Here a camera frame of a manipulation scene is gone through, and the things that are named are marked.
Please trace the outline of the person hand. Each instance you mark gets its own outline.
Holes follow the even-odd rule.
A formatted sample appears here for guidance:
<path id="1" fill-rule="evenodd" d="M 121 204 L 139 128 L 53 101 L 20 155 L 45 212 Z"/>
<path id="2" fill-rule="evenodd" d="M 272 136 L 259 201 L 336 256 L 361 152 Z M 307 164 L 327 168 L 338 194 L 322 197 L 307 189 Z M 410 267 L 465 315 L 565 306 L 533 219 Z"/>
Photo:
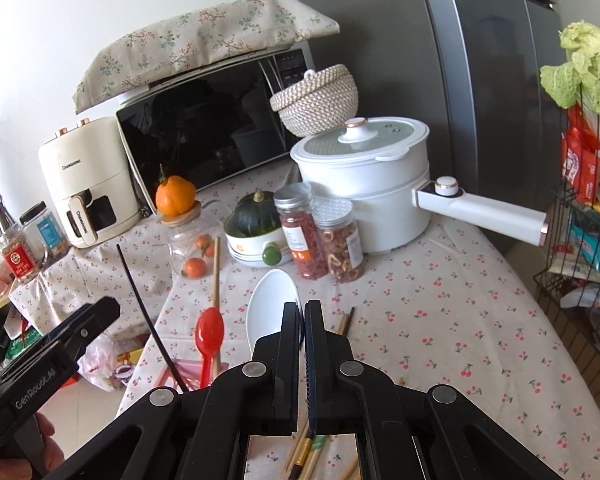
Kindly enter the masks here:
<path id="1" fill-rule="evenodd" d="M 36 420 L 45 443 L 42 459 L 46 469 L 53 471 L 64 462 L 65 454 L 53 439 L 55 427 L 50 420 L 42 413 L 36 414 Z M 32 474 L 31 465 L 27 460 L 0 458 L 0 480 L 31 480 Z"/>

